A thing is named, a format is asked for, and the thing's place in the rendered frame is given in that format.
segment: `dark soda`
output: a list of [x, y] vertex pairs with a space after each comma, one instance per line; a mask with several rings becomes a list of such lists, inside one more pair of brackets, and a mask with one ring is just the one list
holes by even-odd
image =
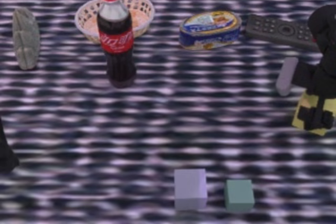
[[97, 23], [107, 61], [108, 79], [116, 88], [127, 88], [134, 83], [137, 75], [133, 61], [131, 14], [121, 0], [103, 0]]

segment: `white plastic basket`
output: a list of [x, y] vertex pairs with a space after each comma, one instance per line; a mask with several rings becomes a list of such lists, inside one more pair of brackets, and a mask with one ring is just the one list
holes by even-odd
[[[143, 35], [149, 28], [155, 14], [154, 6], [149, 0], [122, 0], [124, 5], [131, 11], [142, 14], [141, 22], [133, 27], [134, 37]], [[99, 44], [99, 34], [96, 23], [97, 13], [101, 0], [91, 0], [83, 4], [76, 12], [75, 24], [88, 40]]]

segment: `table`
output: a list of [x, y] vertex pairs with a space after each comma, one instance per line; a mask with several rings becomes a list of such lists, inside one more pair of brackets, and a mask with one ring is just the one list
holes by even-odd
[[[209, 52], [177, 42], [180, 22], [197, 12], [306, 20], [331, 1], [154, 0], [151, 30], [135, 42], [137, 84], [121, 91], [106, 79], [99, 46], [75, 28], [84, 2], [0, 2], [1, 116], [21, 161], [2, 176], [0, 223], [173, 223], [184, 218], [173, 207], [173, 170], [187, 167], [207, 169], [208, 207], [191, 214], [206, 223], [335, 223], [336, 132], [291, 127], [302, 89], [275, 91], [285, 56], [321, 56], [244, 36]], [[40, 25], [36, 71], [20, 71], [12, 50], [20, 6]], [[253, 180], [253, 212], [225, 211], [228, 178]]]

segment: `basket rim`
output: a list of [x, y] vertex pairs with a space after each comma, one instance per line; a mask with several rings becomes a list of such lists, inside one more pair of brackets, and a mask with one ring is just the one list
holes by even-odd
[[[84, 7], [86, 7], [88, 4], [91, 4], [91, 3], [94, 3], [96, 1], [100, 1], [100, 0], [90, 0], [90, 1], [87, 1], [86, 3], [84, 3], [83, 5], [81, 5], [78, 10], [76, 11], [76, 14], [75, 14], [75, 25], [76, 25], [76, 28], [78, 30], [80, 30], [83, 34], [85, 35], [89, 35], [89, 36], [92, 36], [92, 37], [99, 37], [99, 34], [96, 34], [96, 33], [92, 33], [91, 31], [88, 31], [84, 28], [82, 28], [80, 25], [79, 25], [79, 22], [78, 22], [78, 19], [79, 19], [79, 14], [81, 13], [81, 11], [84, 9]], [[150, 8], [152, 10], [151, 12], [151, 15], [149, 17], [149, 19], [144, 23], [142, 24], [141, 26], [138, 26], [136, 27], [135, 29], [133, 29], [133, 31], [138, 31], [138, 30], [142, 30], [144, 29], [145, 27], [147, 27], [154, 19], [154, 15], [155, 15], [155, 8], [154, 8], [154, 5], [153, 3], [150, 1], [150, 0], [147, 0], [149, 2], [149, 5], [150, 5]]]

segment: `remote control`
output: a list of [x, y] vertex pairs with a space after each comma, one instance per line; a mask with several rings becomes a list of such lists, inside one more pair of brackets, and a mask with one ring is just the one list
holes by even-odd
[[302, 23], [251, 14], [245, 33], [251, 38], [320, 52], [308, 26]]

